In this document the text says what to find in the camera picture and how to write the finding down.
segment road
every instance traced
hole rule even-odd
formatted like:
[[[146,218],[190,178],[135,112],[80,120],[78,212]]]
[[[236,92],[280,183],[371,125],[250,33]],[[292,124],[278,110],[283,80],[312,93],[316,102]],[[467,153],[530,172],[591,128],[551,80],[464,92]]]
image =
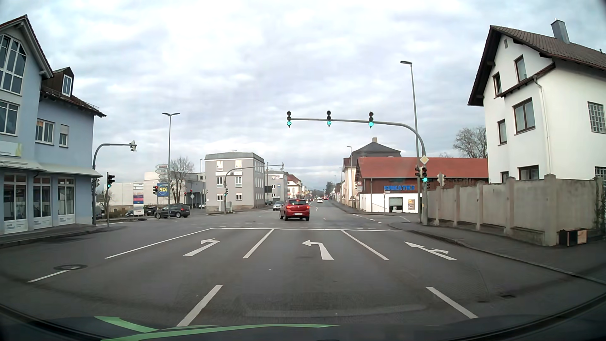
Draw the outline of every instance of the road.
[[[551,314],[605,290],[388,226],[405,217],[312,206],[310,221],[271,209],[193,215],[2,249],[0,303],[42,319],[173,326],[441,325]]]

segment gray apartment building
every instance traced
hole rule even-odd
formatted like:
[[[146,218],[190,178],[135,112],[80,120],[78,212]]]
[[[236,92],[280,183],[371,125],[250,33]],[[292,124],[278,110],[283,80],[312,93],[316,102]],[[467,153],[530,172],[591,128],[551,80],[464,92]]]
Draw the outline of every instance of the gray apartment building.
[[[206,211],[223,210],[225,187],[228,195],[225,202],[231,202],[234,210],[262,208],[263,168],[265,161],[255,153],[228,152],[207,154],[206,165]]]
[[[288,197],[288,173],[282,170],[266,170],[265,183],[268,186],[267,200],[284,201]]]

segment tree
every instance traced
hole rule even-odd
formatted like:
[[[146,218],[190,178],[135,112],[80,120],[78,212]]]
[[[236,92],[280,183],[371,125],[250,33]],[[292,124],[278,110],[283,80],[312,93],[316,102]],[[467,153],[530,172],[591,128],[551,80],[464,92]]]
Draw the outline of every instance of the tree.
[[[193,172],[193,163],[187,157],[179,157],[170,162],[170,191],[173,193],[175,203],[179,203],[181,191],[185,192],[185,179],[187,174]]]
[[[486,127],[463,128],[454,139],[453,148],[466,158],[487,158]]]

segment dark suv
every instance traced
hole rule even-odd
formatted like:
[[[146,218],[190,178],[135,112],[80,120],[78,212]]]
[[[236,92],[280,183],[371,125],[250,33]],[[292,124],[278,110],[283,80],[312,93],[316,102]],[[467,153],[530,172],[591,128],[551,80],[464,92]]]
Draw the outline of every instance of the dark suv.
[[[187,218],[190,215],[189,206],[183,204],[171,204],[170,205],[170,216],[171,218]],[[168,218],[168,206],[164,206],[162,209],[157,210],[155,214],[156,219]]]

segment cloudy sky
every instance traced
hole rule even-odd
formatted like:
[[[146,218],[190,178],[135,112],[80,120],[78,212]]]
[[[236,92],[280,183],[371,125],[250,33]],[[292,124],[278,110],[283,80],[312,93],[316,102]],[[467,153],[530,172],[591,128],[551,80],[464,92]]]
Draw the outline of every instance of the cloudy sky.
[[[53,69],[70,66],[74,95],[101,108],[98,170],[142,180],[171,155],[198,171],[205,154],[238,150],[285,163],[311,188],[339,181],[339,166],[377,137],[414,156],[403,128],[294,121],[293,116],[414,125],[429,156],[452,150],[456,132],[484,124],[467,99],[490,24],[606,49],[598,0],[555,1],[77,1],[0,0],[0,22],[28,14]]]

